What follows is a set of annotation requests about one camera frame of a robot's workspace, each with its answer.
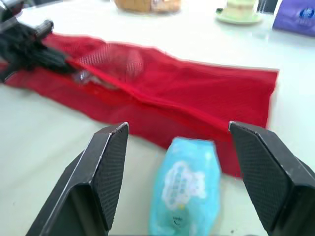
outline textured gripper pad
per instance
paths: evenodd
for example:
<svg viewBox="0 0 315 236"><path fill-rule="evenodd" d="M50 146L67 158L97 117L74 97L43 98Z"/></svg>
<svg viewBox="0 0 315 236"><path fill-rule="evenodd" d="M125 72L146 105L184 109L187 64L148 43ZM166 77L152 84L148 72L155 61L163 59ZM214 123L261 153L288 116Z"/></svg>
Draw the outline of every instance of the textured gripper pad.
<svg viewBox="0 0 315 236"><path fill-rule="evenodd" d="M114 221L123 181L127 138L128 126L113 134L94 177L93 189L101 204L106 230L112 228Z"/></svg>
<svg viewBox="0 0 315 236"><path fill-rule="evenodd" d="M232 133L246 189L264 229L270 232L290 189L286 174L254 133L238 128Z"/></svg>

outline bread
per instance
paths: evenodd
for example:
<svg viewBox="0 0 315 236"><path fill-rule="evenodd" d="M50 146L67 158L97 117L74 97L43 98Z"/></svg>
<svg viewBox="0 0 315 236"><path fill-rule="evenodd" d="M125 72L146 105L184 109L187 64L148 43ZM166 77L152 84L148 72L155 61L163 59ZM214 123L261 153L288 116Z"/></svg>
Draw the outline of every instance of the bread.
<svg viewBox="0 0 315 236"><path fill-rule="evenodd" d="M176 12L181 0L115 0L118 8L137 12Z"/></svg>

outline cake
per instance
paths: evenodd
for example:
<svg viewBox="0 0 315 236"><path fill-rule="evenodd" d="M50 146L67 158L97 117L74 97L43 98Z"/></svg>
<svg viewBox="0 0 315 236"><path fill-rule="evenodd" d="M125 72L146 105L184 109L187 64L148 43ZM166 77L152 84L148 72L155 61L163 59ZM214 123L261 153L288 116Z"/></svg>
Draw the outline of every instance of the cake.
<svg viewBox="0 0 315 236"><path fill-rule="evenodd" d="M255 2L256 0L228 0L222 15L236 19L250 17L253 14Z"/></svg>

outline blue wet wipes pack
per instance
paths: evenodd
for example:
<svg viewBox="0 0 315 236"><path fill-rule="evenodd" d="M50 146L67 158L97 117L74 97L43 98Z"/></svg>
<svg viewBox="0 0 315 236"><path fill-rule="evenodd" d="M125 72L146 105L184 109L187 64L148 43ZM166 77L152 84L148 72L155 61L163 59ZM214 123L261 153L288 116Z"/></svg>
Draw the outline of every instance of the blue wet wipes pack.
<svg viewBox="0 0 315 236"><path fill-rule="evenodd" d="M175 138L154 185L149 235L208 236L220 210L215 145Z"/></svg>

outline logo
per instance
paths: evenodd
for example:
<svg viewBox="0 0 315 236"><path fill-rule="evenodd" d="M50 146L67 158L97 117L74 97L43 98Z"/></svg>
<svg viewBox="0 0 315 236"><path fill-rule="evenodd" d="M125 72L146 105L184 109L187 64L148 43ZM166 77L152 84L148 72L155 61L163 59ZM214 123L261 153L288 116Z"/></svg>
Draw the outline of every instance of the logo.
<svg viewBox="0 0 315 236"><path fill-rule="evenodd" d="M315 15L314 8L308 7L300 12L300 18L312 18Z"/></svg>

